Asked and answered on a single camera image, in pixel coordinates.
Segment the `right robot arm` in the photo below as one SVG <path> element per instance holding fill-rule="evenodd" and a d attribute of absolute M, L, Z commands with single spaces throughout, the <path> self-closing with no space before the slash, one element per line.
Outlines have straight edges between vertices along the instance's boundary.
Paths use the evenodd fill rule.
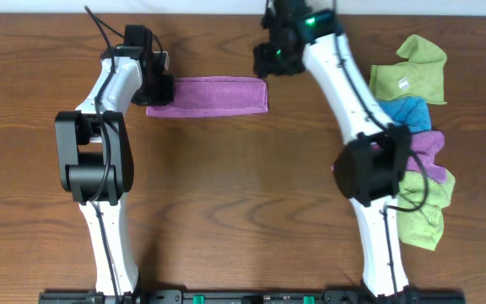
<path fill-rule="evenodd" d="M 309 72 L 318 83 L 342 134 L 333 175 L 357 217 L 364 288 L 376 302 L 399 301 L 408 287 L 396 211 L 411 144 L 408 128 L 396 125 L 376 102 L 334 10 L 268 1 L 262 27 L 269 41 L 254 49 L 254 72 L 260 78 Z"/>

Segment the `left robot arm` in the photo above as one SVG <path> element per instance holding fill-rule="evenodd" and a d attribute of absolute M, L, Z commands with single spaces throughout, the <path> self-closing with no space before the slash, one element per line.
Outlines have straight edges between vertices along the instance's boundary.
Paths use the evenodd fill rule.
<path fill-rule="evenodd" d="M 100 76 L 88 97 L 55 118 L 62 188 L 78 204 L 94 252 L 96 283 L 84 303 L 139 301 L 126 217 L 134 162 L 124 116 L 132 104 L 166 106 L 175 96 L 175 79 L 166 72 L 169 54 L 153 49 L 158 37 L 135 24 L 122 37 L 101 54 Z"/>

